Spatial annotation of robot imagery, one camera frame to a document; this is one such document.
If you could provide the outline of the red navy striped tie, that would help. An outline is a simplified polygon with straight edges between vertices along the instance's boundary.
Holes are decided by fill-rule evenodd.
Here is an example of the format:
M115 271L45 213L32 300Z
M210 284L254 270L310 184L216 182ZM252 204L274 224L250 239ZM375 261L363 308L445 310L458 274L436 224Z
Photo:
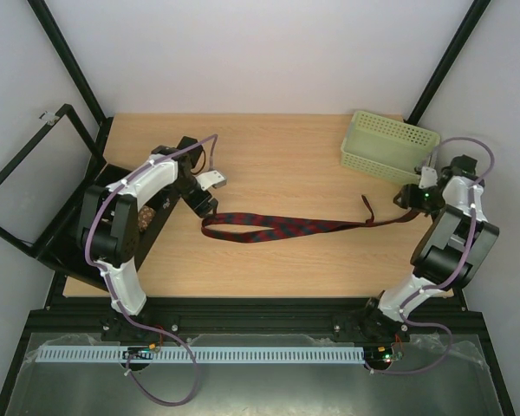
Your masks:
M361 228L377 228L390 224L405 224L413 221L419 213L413 209L398 218L377 221L374 210L365 195L361 196L370 217L363 222L322 220L309 218L292 218L266 216L254 213L229 212L216 213L205 218L201 224L201 232L206 237L240 244L255 244L268 241L284 240L295 237L306 237L315 234L328 234ZM257 231L235 232L214 230L213 225L256 226Z

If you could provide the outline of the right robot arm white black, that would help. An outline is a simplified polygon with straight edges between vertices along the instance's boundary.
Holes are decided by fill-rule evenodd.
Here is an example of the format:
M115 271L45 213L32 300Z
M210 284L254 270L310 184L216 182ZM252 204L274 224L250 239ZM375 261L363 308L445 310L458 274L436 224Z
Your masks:
M431 217L432 224L411 256L411 275L367 303L359 328L369 340L403 331L409 315L429 298L465 287L497 241L499 229L483 212L477 163L462 155L440 172L424 166L420 182L404 185L395 196L397 206Z

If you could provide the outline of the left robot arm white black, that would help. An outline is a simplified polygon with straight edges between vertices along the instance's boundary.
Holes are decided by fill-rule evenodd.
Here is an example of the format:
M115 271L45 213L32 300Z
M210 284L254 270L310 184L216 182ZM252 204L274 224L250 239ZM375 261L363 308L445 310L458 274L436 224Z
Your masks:
M181 149L159 146L122 179L85 191L77 243L85 261L103 277L114 310L138 315L146 304L135 260L140 245L139 213L146 203L170 187L199 218L218 208L210 189L225 185L226 177L213 168L213 159L206 172L192 172L204 144L215 146L217 141L213 134L201 141L190 139Z

